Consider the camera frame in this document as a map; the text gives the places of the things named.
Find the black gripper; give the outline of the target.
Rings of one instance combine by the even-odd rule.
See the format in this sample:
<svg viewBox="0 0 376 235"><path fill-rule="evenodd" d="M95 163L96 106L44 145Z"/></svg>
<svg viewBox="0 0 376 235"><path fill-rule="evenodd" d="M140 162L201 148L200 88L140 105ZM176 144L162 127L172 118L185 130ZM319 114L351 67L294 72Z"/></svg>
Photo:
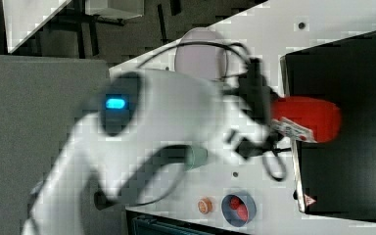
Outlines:
<svg viewBox="0 0 376 235"><path fill-rule="evenodd" d="M261 74L261 60L251 58L246 64L246 72L237 76L237 88L225 88L224 95L237 96L246 105L241 111L252 121L269 128L268 135L261 144L255 144L243 137L235 148L235 152L248 159L260 156L275 149L279 134L271 128L270 104L278 95L267 85Z"/></svg>

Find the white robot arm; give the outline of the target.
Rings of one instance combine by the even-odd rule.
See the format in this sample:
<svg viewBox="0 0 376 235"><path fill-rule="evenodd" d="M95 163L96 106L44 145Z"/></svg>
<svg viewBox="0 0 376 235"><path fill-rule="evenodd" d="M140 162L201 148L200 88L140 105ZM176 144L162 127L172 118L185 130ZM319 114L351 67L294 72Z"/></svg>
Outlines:
<svg viewBox="0 0 376 235"><path fill-rule="evenodd" d="M246 68L232 89L168 70L121 74L72 128L28 210L22 235L84 235L79 200L93 174L109 200L130 204L139 191L134 180L149 182L172 163L166 150L188 147L195 158L212 154L230 165L258 155L256 143L232 146L228 140L231 115L259 124L269 119L259 59Z"/></svg>

